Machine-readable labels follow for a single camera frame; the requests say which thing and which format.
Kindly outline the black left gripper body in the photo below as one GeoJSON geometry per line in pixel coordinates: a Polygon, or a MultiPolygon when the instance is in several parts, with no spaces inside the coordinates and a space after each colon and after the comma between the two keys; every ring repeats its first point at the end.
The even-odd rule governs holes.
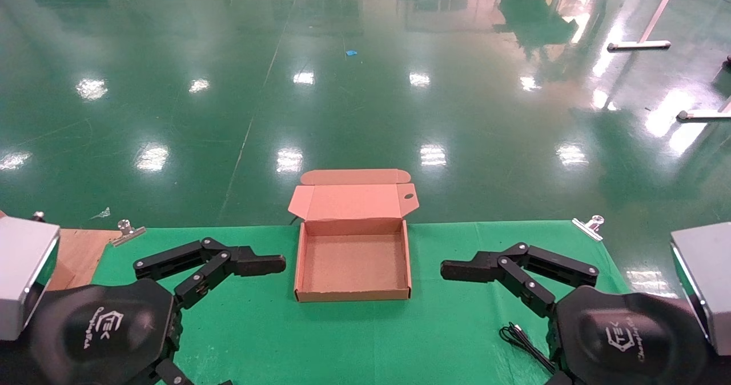
{"type": "Polygon", "coordinates": [[[179,337],[175,299],[153,280],[53,291],[27,328],[27,382],[162,382],[154,368],[172,359],[179,337]]]}

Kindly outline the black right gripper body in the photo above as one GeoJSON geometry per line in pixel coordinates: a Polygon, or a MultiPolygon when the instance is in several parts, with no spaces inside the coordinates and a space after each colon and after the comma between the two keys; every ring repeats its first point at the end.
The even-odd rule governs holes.
{"type": "Polygon", "coordinates": [[[679,299],[582,286],[557,303],[547,342],[575,384],[716,382],[716,353],[679,299]]]}

